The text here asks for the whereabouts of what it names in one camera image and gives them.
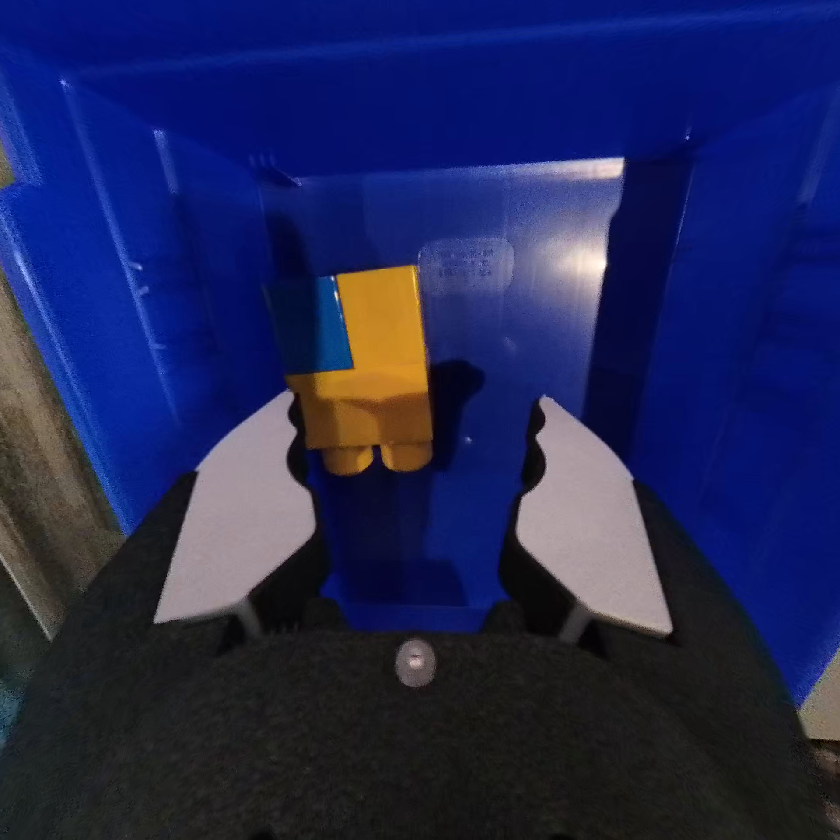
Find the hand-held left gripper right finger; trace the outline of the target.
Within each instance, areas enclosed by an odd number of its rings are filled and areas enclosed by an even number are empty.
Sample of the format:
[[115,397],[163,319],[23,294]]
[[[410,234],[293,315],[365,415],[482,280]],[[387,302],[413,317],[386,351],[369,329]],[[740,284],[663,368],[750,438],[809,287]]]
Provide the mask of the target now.
[[551,397],[542,395],[534,411],[528,442],[543,468],[519,502],[515,539],[571,598],[549,634],[575,644],[603,621],[667,638],[674,625],[632,473]]

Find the blue plastic bin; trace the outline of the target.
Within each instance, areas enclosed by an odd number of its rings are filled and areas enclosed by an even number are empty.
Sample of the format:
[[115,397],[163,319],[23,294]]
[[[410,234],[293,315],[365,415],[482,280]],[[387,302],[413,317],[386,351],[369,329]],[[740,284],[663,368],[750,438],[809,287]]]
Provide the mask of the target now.
[[284,386],[280,284],[418,265],[436,451],[318,480],[365,628],[466,629],[531,404],[803,702],[838,647],[838,2],[2,2],[2,261],[119,524]]

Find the blue mega block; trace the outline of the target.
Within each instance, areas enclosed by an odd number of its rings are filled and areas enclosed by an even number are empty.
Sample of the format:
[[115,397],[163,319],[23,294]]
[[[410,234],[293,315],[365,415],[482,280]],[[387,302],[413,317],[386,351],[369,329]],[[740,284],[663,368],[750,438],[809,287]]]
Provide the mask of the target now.
[[265,293],[286,375],[353,369],[336,275],[287,278]]

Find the yellow two-stud block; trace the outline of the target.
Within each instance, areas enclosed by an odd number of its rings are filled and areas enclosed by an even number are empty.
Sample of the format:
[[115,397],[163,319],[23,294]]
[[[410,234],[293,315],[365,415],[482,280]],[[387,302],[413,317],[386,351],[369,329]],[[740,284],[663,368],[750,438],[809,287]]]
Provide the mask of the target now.
[[375,450],[395,472],[425,467],[433,412],[418,267],[336,275],[353,369],[285,374],[299,401],[307,449],[334,476],[357,476]]

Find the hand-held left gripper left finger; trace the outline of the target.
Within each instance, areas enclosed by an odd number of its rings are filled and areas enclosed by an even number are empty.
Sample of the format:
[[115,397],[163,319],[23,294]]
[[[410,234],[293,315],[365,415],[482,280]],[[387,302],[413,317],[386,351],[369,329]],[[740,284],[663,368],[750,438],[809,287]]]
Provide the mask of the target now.
[[154,625],[234,616],[247,635],[265,632],[257,588],[316,532],[312,495],[288,465],[293,400],[275,396],[198,464]]

